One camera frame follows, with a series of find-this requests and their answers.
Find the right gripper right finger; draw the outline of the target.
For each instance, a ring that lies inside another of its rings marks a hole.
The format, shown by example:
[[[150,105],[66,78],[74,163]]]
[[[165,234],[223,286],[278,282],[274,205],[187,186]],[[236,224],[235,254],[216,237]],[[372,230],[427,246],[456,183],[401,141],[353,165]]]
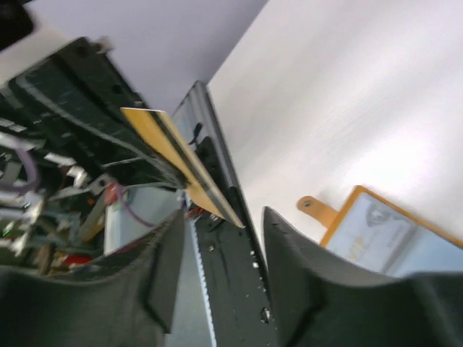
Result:
[[[460,346],[462,274],[392,278],[348,262],[263,210],[281,346]]]

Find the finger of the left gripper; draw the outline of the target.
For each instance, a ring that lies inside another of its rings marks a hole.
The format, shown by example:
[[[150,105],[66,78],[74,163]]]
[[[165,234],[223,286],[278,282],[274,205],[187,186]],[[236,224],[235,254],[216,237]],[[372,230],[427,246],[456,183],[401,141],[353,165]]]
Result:
[[[137,96],[93,44],[78,38],[7,80],[7,101],[45,147],[92,178],[125,186],[185,186],[184,175],[139,136],[121,109]]]

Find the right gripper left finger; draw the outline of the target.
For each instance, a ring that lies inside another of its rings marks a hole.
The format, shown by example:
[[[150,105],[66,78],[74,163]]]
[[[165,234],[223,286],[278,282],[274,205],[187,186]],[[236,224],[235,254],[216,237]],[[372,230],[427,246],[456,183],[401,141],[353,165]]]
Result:
[[[1,268],[3,346],[163,346],[184,249],[174,211],[146,235],[73,271]]]

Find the yellow leather card holder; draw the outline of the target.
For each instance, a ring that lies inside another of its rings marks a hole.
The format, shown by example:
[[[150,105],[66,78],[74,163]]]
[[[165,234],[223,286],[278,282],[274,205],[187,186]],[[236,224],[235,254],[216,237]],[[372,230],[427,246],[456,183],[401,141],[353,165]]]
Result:
[[[357,185],[340,210],[311,196],[297,209],[326,230],[320,245],[367,270],[404,277],[462,271],[462,240]]]

